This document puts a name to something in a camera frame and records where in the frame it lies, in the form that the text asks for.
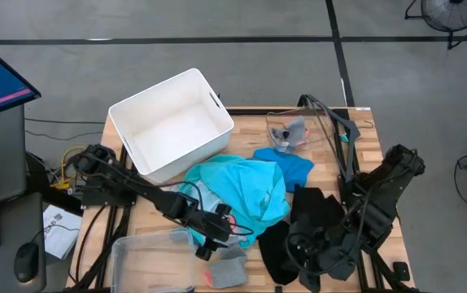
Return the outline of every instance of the gray concrete floor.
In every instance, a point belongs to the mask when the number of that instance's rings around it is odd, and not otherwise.
[[[422,20],[404,20],[409,0],[334,1],[343,37],[442,36]],[[210,37],[331,34],[324,1],[313,0],[0,0],[0,39]],[[416,147],[426,173],[399,202],[417,287],[467,291],[467,206],[452,171],[467,154],[467,42],[344,43],[356,106],[371,107],[385,151]],[[312,93],[345,104],[334,46],[314,44],[0,46],[0,55],[42,93],[26,116],[104,121],[123,98],[199,68],[225,105],[295,105]],[[97,125],[27,129],[56,137],[101,130]],[[27,136],[28,150],[56,166],[68,147],[99,135],[55,142]],[[458,175],[467,197],[467,173]],[[59,289],[70,260],[48,268]]]

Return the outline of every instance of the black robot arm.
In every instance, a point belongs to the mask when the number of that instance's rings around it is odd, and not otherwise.
[[[226,219],[231,210],[230,206],[219,204],[215,212],[203,211],[199,209],[197,199],[181,192],[161,190],[158,186],[141,178],[136,172],[122,166],[116,159],[114,151],[108,147],[88,146],[76,155],[74,168],[90,179],[92,189],[98,189],[100,192],[113,196],[141,196],[151,201],[155,208],[170,221],[204,235],[205,244],[196,252],[197,257],[201,259],[208,260],[212,251],[222,246],[215,240],[224,242],[233,233]]]
[[[346,280],[355,270],[361,249],[373,256],[391,287],[410,290],[393,278],[378,248],[392,231],[399,197],[408,183],[424,171],[424,162],[416,151],[394,146],[371,173],[358,173],[350,181],[340,178],[342,205],[329,206],[332,210],[347,208],[342,219],[332,219],[340,221],[338,225],[314,225],[307,212],[299,214],[290,226],[285,245],[290,261],[299,270],[300,282],[318,292],[318,276],[324,273]]]

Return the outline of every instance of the blue cloth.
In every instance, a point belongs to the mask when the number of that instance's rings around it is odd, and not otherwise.
[[[295,184],[298,184],[300,187],[306,185],[308,173],[314,165],[310,160],[303,159],[297,155],[275,151],[272,148],[257,150],[253,153],[253,157],[259,160],[277,162],[279,167],[281,167],[286,191],[288,192],[295,192]]]
[[[277,224],[290,212],[282,171],[275,162],[245,160],[237,155],[216,155],[191,168],[185,175],[185,181],[202,181],[212,192],[203,195],[203,202],[216,203],[215,196],[218,197],[232,207],[230,215],[236,224],[254,231],[252,235],[239,237],[243,248],[251,246],[266,228]],[[183,185],[181,191],[196,197],[191,188]],[[247,232],[233,229],[240,234]],[[201,234],[191,232],[201,243],[204,242]]]

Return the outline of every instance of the wire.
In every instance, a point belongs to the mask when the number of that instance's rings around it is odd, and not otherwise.
[[[94,215],[93,220],[91,220],[91,222],[89,223],[89,226],[87,227],[87,231],[85,232],[84,238],[81,240],[80,250],[78,251],[78,259],[76,260],[76,273],[75,273],[76,282],[79,282],[79,281],[80,281],[81,253],[82,253],[83,250],[84,250],[85,241],[87,240],[87,236],[89,235],[91,229],[93,229],[94,222],[96,221],[96,219],[98,219],[98,216],[103,212],[103,209],[104,209],[105,207],[106,207],[105,205],[102,206],[102,207],[98,210],[98,212],[96,212],[96,215]]]
[[[33,241],[35,240],[35,238],[36,238],[38,235],[40,235],[41,232],[43,232],[43,231],[46,230],[46,229],[49,229],[50,227],[60,227],[60,228],[64,228],[64,229],[67,230],[67,231],[80,231],[80,229],[78,229],[78,228],[68,228],[68,227],[66,227],[66,226],[64,226],[64,225],[51,224],[51,225],[48,225],[47,227],[44,227],[44,228],[40,229],[40,231],[38,231],[38,232],[35,234],[35,236],[34,236],[33,238],[31,238],[31,241],[29,241],[29,242],[33,242]]]
[[[30,155],[31,157],[33,157],[40,165],[44,166],[44,168],[46,169],[47,172],[51,173],[58,182],[60,182],[60,178],[58,178],[58,176],[56,176],[56,174],[53,172],[53,170],[51,170],[49,167],[47,167],[44,163],[42,163],[42,161],[36,157],[35,155],[33,155],[31,152],[27,151],[28,155]]]
[[[26,130],[25,132],[28,133],[28,134],[31,134],[33,136],[36,136],[36,137],[46,137],[46,138],[49,138],[49,139],[63,141],[63,142],[70,141],[70,140],[73,140],[75,138],[79,138],[79,137],[82,137],[82,136],[85,136],[85,135],[103,133],[103,131],[94,131],[94,132],[90,132],[90,133],[77,134],[77,135],[75,135],[73,137],[70,137],[70,138],[56,138],[56,137],[52,137],[52,136],[50,136],[48,134],[45,134],[45,133],[34,133],[34,132],[29,131],[29,130]]]
[[[234,224],[234,223],[229,223],[230,226],[232,227],[238,227],[238,228],[241,228],[241,229],[245,229],[245,230],[248,230],[250,232],[247,232],[247,233],[236,233],[236,232],[233,232],[232,230],[228,231],[226,230],[225,228],[219,226],[218,224],[214,223],[213,221],[209,221],[209,223],[213,226],[215,226],[217,229],[223,231],[223,232],[226,232],[230,235],[233,235],[233,236],[250,236],[250,235],[253,235],[255,232],[254,230],[244,226],[244,225],[239,225],[239,224]]]
[[[371,121],[364,120],[365,123],[369,124],[369,126],[360,126],[359,129],[373,129],[374,124]]]
[[[68,269],[68,276],[69,276],[69,278],[71,279],[71,281],[72,281],[73,283],[76,284],[76,280],[75,280],[74,277],[71,275],[71,268]]]
[[[104,125],[105,122],[98,121],[58,121],[58,120],[43,120],[35,118],[25,118],[27,121],[42,122],[42,123],[57,123],[57,124],[92,124],[92,125]]]
[[[457,171],[458,171],[458,166],[460,164],[460,161],[464,158],[467,158],[467,155],[463,155],[462,157],[460,157],[457,161],[456,161],[456,165],[454,166],[454,187],[456,188],[456,192],[457,194],[460,196],[460,198],[465,202],[467,203],[467,199],[465,199],[465,197],[461,194],[460,192],[460,189],[458,188],[458,183],[457,183],[457,180],[456,180],[456,174],[457,174]]]
[[[367,195],[365,197],[364,206],[362,207],[362,213],[361,213],[361,217],[360,217],[360,224],[359,224],[359,227],[358,227],[358,232],[357,232],[356,237],[355,237],[355,242],[353,242],[353,244],[351,245],[351,249],[349,250],[349,253],[345,254],[344,257],[338,259],[328,269],[323,269],[323,270],[320,270],[320,271],[311,271],[310,269],[304,268],[303,265],[299,264],[299,262],[296,260],[296,258],[293,256],[293,254],[290,251],[290,244],[289,243],[290,243],[291,237],[296,236],[298,234],[302,234],[302,233],[295,232],[295,233],[288,234],[286,236],[286,239],[284,240],[285,241],[284,242],[284,244],[285,244],[284,248],[286,249],[286,253],[287,253],[288,257],[290,258],[291,262],[293,263],[293,265],[295,265],[302,272],[315,274],[315,275],[322,275],[324,273],[330,272],[332,269],[338,267],[342,262],[346,261],[349,258],[349,256],[351,254],[353,254],[354,250],[358,247],[358,243],[360,241],[360,237],[362,236],[362,231],[364,229],[364,216],[365,216],[365,213],[367,212],[368,202],[369,202],[369,195]]]
[[[317,100],[315,97],[309,95],[309,94],[305,94],[304,97],[309,101],[310,103],[310,106],[313,107],[313,104],[317,105],[318,107],[321,108],[322,111],[324,111],[326,113],[326,115],[328,115],[326,109],[325,109],[325,105],[323,103],[321,103],[319,100]],[[327,131],[325,130],[325,127],[324,127],[324,123],[322,122],[322,119],[321,117],[319,116],[318,112],[315,111],[316,113],[316,119],[318,120],[318,122],[321,124],[321,127],[322,127],[322,131],[324,132],[324,135],[326,137],[328,137],[328,133]],[[330,122],[331,122],[331,125],[333,126],[333,129],[335,129],[335,127],[337,127],[337,125],[333,122],[333,120],[330,119]],[[335,159],[337,160],[337,164],[338,164],[338,168],[340,169],[340,172],[342,174],[345,174],[345,170],[344,170],[344,167],[343,167],[343,162],[340,160],[340,158],[338,157],[337,155],[337,151],[335,150],[335,147],[333,146],[333,143],[331,142],[331,139],[328,139],[328,144],[330,145],[330,148],[331,148],[331,151],[333,152],[333,155],[335,157]]]
[[[66,171],[65,170],[65,167],[66,167],[65,158],[72,151],[75,151],[75,150],[82,150],[83,151],[84,149],[85,149],[85,147],[83,147],[83,146],[75,146],[75,147],[72,147],[72,148],[66,150],[63,153],[62,161],[60,162],[60,178],[61,178],[61,180],[59,180],[58,183],[55,183],[55,184],[51,185],[51,187],[56,187],[58,189],[67,189],[67,188],[71,187],[71,185],[69,184],[69,181],[74,179],[74,177],[69,177],[69,178],[65,177],[65,171]]]

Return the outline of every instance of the desk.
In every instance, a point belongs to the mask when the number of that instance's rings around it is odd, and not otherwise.
[[[251,157],[253,152],[257,149],[268,147],[268,135],[266,128],[266,119],[264,110],[261,107],[229,107],[234,110],[236,114],[242,114],[242,110],[260,111],[261,115],[232,115],[235,127],[233,128],[231,139],[228,146],[222,151],[227,154],[240,155],[245,158]],[[271,107],[271,109],[290,109],[289,107]],[[368,108],[342,108],[351,120],[356,122],[360,128],[360,137],[356,141],[356,155],[360,166],[360,171],[370,172],[375,169],[382,162],[382,149],[378,141],[378,135],[374,127],[373,114]],[[122,142],[118,136],[114,125],[111,120],[107,118],[105,129],[103,130],[102,144],[112,148],[119,156],[121,152]],[[320,188],[325,196],[338,195],[337,176],[339,174],[338,166],[335,157],[330,150],[329,144],[324,142],[315,143],[315,147],[307,147],[304,151],[299,151],[296,155],[309,159],[315,163],[315,167],[308,175],[307,187]],[[288,194],[287,199],[291,202],[292,195]],[[73,262],[71,263],[71,272],[74,273],[76,269],[76,257],[81,245],[81,239],[85,234],[87,227],[93,219],[98,207],[88,208],[84,212],[81,231],[76,243],[75,254]],[[81,274],[83,274],[93,264],[96,257],[102,249],[104,234],[106,230],[107,217],[109,208],[106,208],[100,217],[95,221],[93,229],[91,230],[87,244],[81,257]],[[176,227],[174,223],[162,217],[157,212],[154,205],[142,198],[138,197],[136,206],[132,209],[130,222],[129,222],[129,235],[134,234],[148,234],[160,230],[170,230]],[[398,220],[394,222],[394,229],[379,250],[384,261],[391,266],[394,261],[404,261],[408,263],[407,252],[405,250],[404,239],[402,231],[399,227]],[[246,262],[246,269],[249,273],[249,282],[243,286],[235,288],[227,288],[224,290],[213,290],[206,286],[202,278],[195,280],[196,291],[245,291],[245,292],[274,292],[273,280],[269,276],[264,263],[262,261],[259,248],[257,245],[247,250],[248,261]],[[369,286],[375,287],[373,279],[372,266],[370,259],[364,255],[364,263],[366,268],[366,276]],[[196,260],[196,269],[199,272],[203,271],[205,262]],[[111,285],[111,275],[109,274],[110,268],[107,266],[107,274],[105,277],[104,286]],[[415,286],[414,281],[406,282],[408,286]],[[72,282],[68,280],[67,286],[72,286]],[[325,292],[357,292],[360,291],[360,284],[358,274],[355,271],[345,282],[334,280],[328,275],[321,276],[321,289]],[[295,280],[291,284],[283,287],[284,292],[307,292],[299,280]]]
[[[18,248],[43,227],[41,195],[22,195],[26,190],[24,106],[0,112],[0,292],[40,291],[46,286],[46,251],[42,234],[37,276],[21,284],[15,278],[13,262]]]

